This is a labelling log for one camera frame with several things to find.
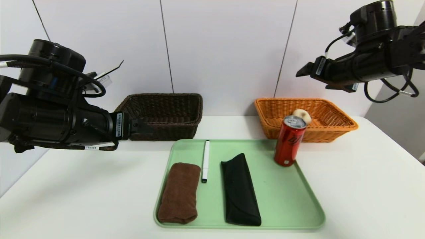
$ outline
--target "brown towel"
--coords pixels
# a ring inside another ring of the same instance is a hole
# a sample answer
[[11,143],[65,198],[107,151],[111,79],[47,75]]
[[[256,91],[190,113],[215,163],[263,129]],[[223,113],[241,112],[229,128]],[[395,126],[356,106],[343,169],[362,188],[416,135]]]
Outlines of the brown towel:
[[159,221],[186,224],[196,219],[200,172],[201,168],[193,164],[179,162],[171,166],[158,211]]

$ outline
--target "white marker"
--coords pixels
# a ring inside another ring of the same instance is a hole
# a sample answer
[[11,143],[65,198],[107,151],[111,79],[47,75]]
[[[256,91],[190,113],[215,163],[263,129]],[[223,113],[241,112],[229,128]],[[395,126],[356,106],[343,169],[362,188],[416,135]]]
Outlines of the white marker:
[[201,182],[203,182],[203,183],[207,182],[208,161],[209,160],[210,160],[210,142],[207,140],[207,141],[205,141],[204,160],[202,162],[202,180],[201,180]]

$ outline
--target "can lid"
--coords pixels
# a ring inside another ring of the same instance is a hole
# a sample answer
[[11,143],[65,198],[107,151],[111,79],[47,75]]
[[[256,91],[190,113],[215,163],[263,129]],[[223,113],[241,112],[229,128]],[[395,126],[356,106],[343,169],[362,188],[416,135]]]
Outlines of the can lid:
[[295,115],[287,115],[285,118],[283,118],[283,122],[285,125],[296,128],[296,129],[303,129],[307,127],[306,122],[303,120],[303,118]]

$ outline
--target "green tray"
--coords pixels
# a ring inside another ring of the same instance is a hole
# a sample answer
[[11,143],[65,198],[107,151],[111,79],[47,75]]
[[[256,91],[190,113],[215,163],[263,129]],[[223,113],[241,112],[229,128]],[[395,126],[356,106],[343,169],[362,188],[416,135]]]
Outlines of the green tray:
[[[325,214],[303,172],[295,162],[282,167],[273,161],[276,140],[210,140],[208,182],[199,182],[196,191],[198,217],[186,225],[161,223],[158,209],[168,171],[177,162],[202,168],[205,140],[182,139],[174,143],[155,206],[155,221],[165,228],[208,229],[316,229],[323,226]],[[221,161],[245,153],[257,197],[260,227],[225,222]]]

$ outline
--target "red can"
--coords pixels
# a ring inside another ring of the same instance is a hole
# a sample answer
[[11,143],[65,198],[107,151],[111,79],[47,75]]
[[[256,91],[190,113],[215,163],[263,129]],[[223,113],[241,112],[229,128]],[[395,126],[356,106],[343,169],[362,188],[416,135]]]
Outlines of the red can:
[[278,142],[276,143],[275,162],[289,167],[295,162],[298,148],[306,132],[307,124],[301,117],[288,115],[282,121]]

